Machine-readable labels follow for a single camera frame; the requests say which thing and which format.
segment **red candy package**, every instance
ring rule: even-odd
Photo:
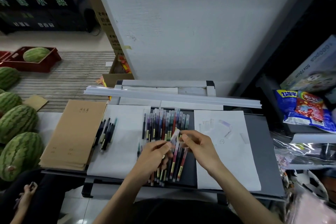
[[[322,122],[324,120],[323,100],[308,92],[299,91],[298,93],[295,112],[318,122]]]

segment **person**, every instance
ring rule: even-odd
[[[56,224],[65,192],[82,186],[84,178],[24,171],[4,192],[0,202],[1,224]]]
[[[221,186],[237,215],[223,205],[192,200],[147,199],[134,203],[142,185],[172,157],[170,142],[148,143],[133,169],[93,224],[117,223],[282,223],[264,207],[221,162],[211,138],[197,131],[181,131],[182,147],[189,147],[198,163]]]

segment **brown notebook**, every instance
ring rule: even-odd
[[[69,100],[41,156],[41,165],[70,167],[73,163],[85,168],[105,108],[105,102]]]

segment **black pants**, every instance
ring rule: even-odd
[[[14,217],[15,199],[23,187],[31,182],[38,184],[22,224],[56,224],[65,192],[84,184],[83,178],[42,174],[41,170],[25,171],[5,191],[0,202],[1,223],[9,224]]]

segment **gray mat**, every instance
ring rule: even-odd
[[[88,85],[104,73],[109,73],[107,61],[114,60],[114,52],[58,52],[62,60],[50,73],[20,72],[21,80],[9,91],[25,100],[39,95],[49,102],[41,112],[63,112],[69,99],[107,101],[105,96],[84,95]]]

